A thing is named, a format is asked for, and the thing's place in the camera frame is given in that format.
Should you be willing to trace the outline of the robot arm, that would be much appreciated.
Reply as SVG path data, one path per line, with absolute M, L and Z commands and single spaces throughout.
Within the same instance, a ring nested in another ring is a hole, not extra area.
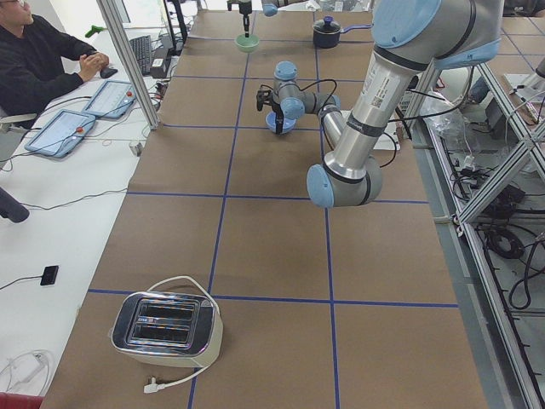
M 272 101 L 279 118 L 306 113 L 320 119 L 334 148 L 307 172 L 307 192 L 319 207 L 358 206 L 374 200 L 382 173 L 372 150 L 411 79 L 428 66 L 475 66 L 499 50 L 501 1 L 382 1 L 373 12 L 373 53 L 364 86 L 348 116 L 336 98 L 297 86 L 296 67 L 275 67 Z
M 304 3 L 304 0 L 262 0 L 261 11 L 266 17 L 274 16 L 281 8 L 288 7 L 292 4 Z M 252 0 L 233 0 L 227 1 L 227 10 L 231 11 L 232 6 L 236 5 L 238 12 L 243 19 L 243 36 L 250 36 L 250 15 L 253 13 Z

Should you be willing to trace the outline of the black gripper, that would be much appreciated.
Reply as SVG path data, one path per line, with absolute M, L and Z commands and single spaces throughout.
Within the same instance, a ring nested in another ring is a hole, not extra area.
M 272 101 L 272 111 L 275 115 L 275 124 L 274 124 L 274 133 L 276 135 L 283 134 L 283 122 L 284 122 L 284 113 L 279 103 Z
M 239 0 L 238 12 L 243 16 L 244 36 L 250 36 L 250 15 L 252 14 L 252 1 Z

